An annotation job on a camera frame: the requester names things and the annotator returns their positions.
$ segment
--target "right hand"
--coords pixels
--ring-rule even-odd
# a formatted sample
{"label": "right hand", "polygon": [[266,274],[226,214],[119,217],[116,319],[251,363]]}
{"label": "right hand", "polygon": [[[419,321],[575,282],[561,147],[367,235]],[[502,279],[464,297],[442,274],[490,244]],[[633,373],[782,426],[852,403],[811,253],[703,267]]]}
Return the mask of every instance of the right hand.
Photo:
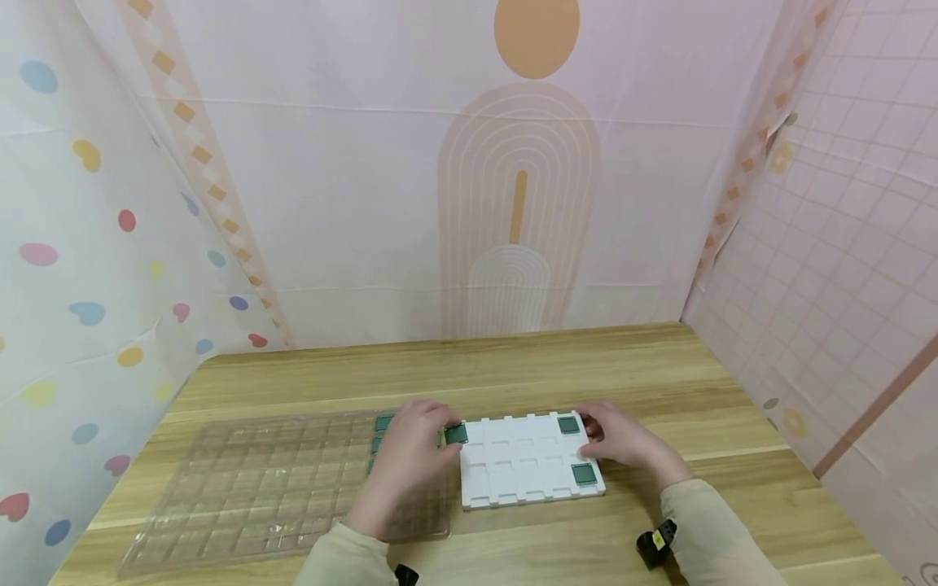
{"label": "right hand", "polygon": [[609,401],[580,403],[576,410],[590,439],[580,448],[584,458],[614,459],[642,468],[658,491],[694,477],[680,454]]}
{"label": "right hand", "polygon": [[657,435],[608,400],[580,403],[576,411],[590,439],[590,443],[580,448],[584,458],[614,459],[644,468],[656,453],[670,449]]}

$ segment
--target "pink backdrop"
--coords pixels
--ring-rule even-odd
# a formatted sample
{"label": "pink backdrop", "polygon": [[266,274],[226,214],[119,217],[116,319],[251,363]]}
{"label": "pink backdrop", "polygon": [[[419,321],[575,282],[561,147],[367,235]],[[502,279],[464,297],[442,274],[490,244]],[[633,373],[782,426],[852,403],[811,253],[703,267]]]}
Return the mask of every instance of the pink backdrop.
{"label": "pink backdrop", "polygon": [[938,5],[851,2],[686,320],[911,584],[938,576]]}

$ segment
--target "beige sleeve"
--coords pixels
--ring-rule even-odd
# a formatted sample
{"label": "beige sleeve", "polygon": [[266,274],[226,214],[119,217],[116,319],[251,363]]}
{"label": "beige sleeve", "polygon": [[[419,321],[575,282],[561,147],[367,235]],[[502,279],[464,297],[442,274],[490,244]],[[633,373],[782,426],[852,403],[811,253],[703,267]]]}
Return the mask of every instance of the beige sleeve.
{"label": "beige sleeve", "polygon": [[746,525],[703,480],[664,489],[661,511],[677,524],[671,550],[690,586],[785,584]]}
{"label": "beige sleeve", "polygon": [[316,541],[294,586],[398,586],[398,579],[387,543],[339,524]]}

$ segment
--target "green square tile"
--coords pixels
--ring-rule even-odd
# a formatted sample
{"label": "green square tile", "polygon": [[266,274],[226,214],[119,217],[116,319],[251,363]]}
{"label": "green square tile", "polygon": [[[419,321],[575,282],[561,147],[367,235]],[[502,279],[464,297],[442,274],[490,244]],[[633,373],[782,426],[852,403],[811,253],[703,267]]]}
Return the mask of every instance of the green square tile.
{"label": "green square tile", "polygon": [[469,442],[469,434],[466,433],[466,424],[464,423],[460,423],[452,428],[447,428],[443,432],[443,435],[446,438],[447,444]]}
{"label": "green square tile", "polygon": [[378,415],[374,420],[374,430],[376,432],[387,430],[387,426],[391,425],[391,419],[394,419],[394,415]]}
{"label": "green square tile", "polygon": [[560,432],[564,435],[580,433],[580,425],[577,424],[577,418],[574,416],[557,417],[557,425],[560,426]]}
{"label": "green square tile", "polygon": [[573,469],[573,479],[578,487],[596,484],[596,473],[591,464],[572,464],[570,468]]}

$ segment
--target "white fabric wall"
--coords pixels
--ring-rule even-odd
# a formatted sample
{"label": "white fabric wall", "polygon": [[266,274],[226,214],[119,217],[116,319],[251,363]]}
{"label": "white fabric wall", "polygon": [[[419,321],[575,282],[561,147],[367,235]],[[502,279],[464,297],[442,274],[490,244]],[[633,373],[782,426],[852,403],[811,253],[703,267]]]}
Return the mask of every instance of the white fabric wall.
{"label": "white fabric wall", "polygon": [[74,5],[3,15],[0,583],[32,586],[198,365],[282,345]]}
{"label": "white fabric wall", "polygon": [[[236,4],[79,2],[193,183],[211,178],[203,201],[239,226],[229,243],[300,347],[678,319],[754,80],[798,5],[583,2],[544,75],[510,42],[560,41],[541,47],[510,14],[494,33],[525,0]],[[459,138],[472,124],[477,143]],[[523,253],[492,256],[506,246]]]}

